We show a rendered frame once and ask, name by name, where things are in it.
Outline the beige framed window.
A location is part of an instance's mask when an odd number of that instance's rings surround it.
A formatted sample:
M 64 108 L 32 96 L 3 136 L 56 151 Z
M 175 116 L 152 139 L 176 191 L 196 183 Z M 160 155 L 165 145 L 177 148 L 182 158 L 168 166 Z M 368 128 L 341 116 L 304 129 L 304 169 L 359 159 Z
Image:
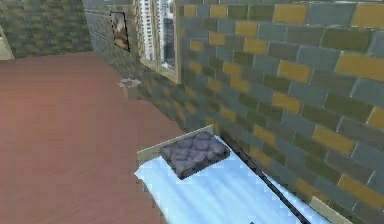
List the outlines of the beige framed window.
M 174 0 L 135 0 L 140 62 L 180 84 L 177 13 Z

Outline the grey quilted pillow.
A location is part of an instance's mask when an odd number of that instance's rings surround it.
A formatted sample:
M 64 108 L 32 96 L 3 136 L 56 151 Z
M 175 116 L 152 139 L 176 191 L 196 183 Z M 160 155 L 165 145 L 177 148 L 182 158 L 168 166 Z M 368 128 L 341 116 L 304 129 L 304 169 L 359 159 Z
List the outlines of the grey quilted pillow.
M 229 157 L 230 149 L 203 131 L 160 148 L 161 157 L 183 180 Z

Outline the pale blue bed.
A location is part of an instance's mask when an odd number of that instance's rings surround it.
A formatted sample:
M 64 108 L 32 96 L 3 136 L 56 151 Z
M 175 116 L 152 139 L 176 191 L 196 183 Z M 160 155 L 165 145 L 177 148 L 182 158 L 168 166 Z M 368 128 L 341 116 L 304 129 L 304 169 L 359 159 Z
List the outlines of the pale blue bed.
M 160 148 L 203 131 L 227 146 L 230 155 L 180 180 Z M 137 158 L 135 176 L 167 224 L 353 224 L 316 197 L 303 202 L 211 125 L 142 149 Z

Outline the dark framed wall picture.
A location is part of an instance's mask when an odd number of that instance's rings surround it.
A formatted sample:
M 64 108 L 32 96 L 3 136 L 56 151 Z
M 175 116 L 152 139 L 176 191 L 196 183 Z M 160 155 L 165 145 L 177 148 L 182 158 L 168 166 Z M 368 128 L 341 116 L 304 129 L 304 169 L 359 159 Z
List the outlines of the dark framed wall picture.
M 110 19 L 112 23 L 112 31 L 115 44 L 126 51 L 130 51 L 125 13 L 112 12 L 110 14 Z

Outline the open cardboard box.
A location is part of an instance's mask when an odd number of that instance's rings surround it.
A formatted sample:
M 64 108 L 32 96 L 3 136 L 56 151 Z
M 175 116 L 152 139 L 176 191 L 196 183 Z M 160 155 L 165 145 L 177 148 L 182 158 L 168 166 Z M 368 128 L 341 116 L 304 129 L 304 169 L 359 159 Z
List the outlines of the open cardboard box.
M 122 79 L 119 87 L 123 90 L 123 94 L 127 99 L 137 99 L 139 97 L 138 87 L 141 82 L 137 79 Z

